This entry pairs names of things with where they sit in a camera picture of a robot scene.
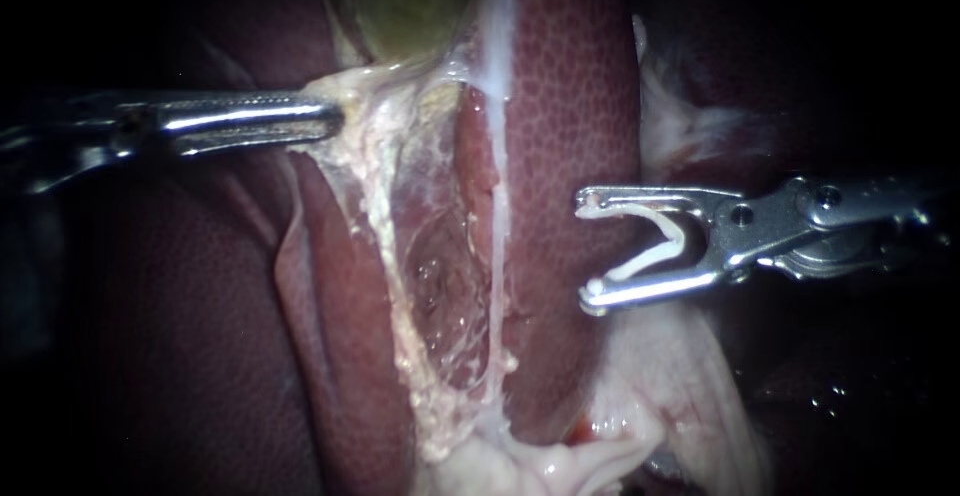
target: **metal surgical instrument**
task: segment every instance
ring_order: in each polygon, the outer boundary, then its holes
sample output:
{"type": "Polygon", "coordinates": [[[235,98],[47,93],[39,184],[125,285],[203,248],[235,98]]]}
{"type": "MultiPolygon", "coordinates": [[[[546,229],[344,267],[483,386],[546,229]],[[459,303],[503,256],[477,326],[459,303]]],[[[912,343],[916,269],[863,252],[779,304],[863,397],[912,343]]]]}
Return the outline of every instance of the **metal surgical instrument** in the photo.
{"type": "Polygon", "coordinates": [[[797,280],[898,268],[916,251],[902,243],[897,232],[909,223],[927,225],[922,206],[956,188],[934,175],[795,177],[755,199],[696,187],[585,187],[575,197],[581,218],[632,214],[662,219],[662,224],[682,213],[703,227],[707,247],[703,257],[685,269],[647,274],[629,269],[624,276],[615,268],[580,288],[580,304],[586,313],[604,316],[617,308],[738,283],[756,267],[778,269],[797,280]]]}
{"type": "Polygon", "coordinates": [[[0,195],[48,192],[138,157],[318,141],[343,112],[299,91],[86,91],[25,100],[0,130],[0,195]]]}

